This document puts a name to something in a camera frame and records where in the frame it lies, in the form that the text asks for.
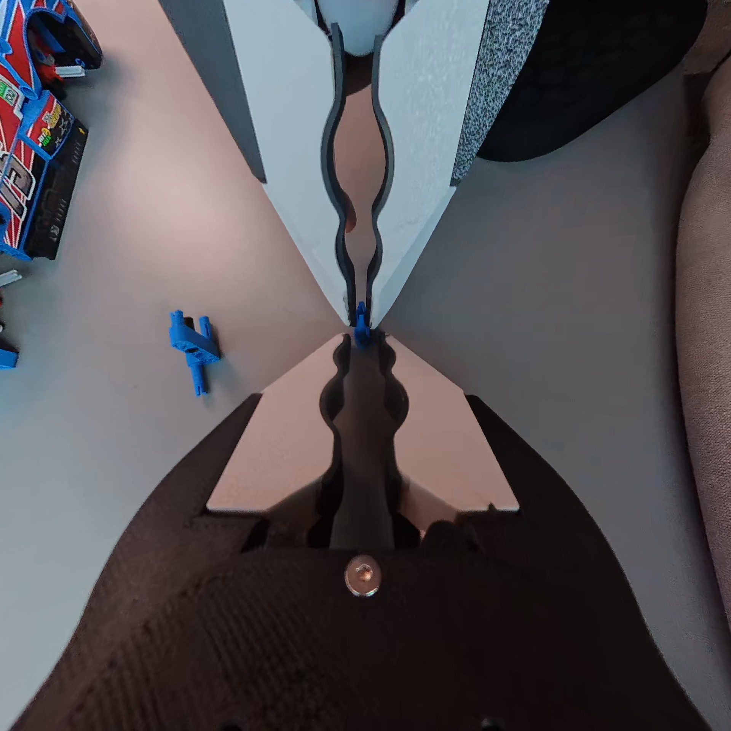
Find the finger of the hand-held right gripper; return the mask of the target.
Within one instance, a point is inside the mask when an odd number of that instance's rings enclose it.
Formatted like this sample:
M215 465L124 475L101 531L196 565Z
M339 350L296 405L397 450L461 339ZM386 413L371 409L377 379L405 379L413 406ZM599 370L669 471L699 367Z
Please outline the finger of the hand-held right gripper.
M379 121L388 125L387 188L370 322L395 303L445 212L488 1L416 2L379 48Z
M356 320L347 202L334 139L345 105L345 50L337 23L320 28L297 2L226 1L267 196L343 323Z

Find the blue perforated brick beam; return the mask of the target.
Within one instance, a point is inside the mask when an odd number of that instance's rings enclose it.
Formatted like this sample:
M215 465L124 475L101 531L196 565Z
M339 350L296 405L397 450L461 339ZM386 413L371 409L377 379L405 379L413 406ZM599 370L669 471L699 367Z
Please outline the blue perforated brick beam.
M198 329L196 329L193 318L185 316L181 310L176 310L169 313L169 322L170 346L182 352L185 358L188 354L189 358L204 362L206 366L222 359L222 353L214 338L214 331L212 339L202 336L199 320Z

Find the grey desk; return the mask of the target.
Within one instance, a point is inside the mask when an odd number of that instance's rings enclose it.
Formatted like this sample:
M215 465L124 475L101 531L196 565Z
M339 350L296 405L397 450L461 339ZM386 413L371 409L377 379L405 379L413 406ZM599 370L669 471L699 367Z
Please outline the grey desk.
M105 62L59 256L6 290L2 729L74 632L124 529L253 391L342 323L251 175L159 2L78 2ZM677 395L673 268L686 157L672 71L536 160L478 160L385 319L578 495L712 729L729 630ZM169 313L222 359L196 397Z

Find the person's beige sweatshirt torso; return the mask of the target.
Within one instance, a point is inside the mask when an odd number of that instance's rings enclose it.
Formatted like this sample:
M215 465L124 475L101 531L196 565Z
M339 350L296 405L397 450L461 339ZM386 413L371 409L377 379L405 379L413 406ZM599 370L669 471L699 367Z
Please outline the person's beige sweatshirt torso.
M675 340L683 418L717 586L730 619L730 59L729 2L708 17L686 62L704 82L698 122L705 148L681 206L675 267Z

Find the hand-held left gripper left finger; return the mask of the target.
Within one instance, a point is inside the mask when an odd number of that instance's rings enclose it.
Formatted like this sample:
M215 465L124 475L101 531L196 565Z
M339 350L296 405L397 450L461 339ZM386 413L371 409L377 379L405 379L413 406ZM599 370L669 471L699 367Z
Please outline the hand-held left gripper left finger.
M262 391L208 512L284 524L308 547L330 547L344 490L335 418L351 352L351 335L337 335Z

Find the toy brick race car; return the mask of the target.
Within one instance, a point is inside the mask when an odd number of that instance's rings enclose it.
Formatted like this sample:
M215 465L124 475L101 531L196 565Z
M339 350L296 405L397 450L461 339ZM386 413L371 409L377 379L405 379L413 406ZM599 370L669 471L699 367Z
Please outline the toy brick race car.
M88 140L65 105L67 81L102 61L74 2L1 2L2 255L56 258Z

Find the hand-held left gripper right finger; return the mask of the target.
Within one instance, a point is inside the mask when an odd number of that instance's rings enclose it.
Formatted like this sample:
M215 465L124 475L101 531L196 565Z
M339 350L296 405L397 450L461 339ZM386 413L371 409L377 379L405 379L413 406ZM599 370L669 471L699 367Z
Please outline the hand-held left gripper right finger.
M520 506L464 391L389 334L378 338L384 406L385 495L396 549L432 524L517 514Z

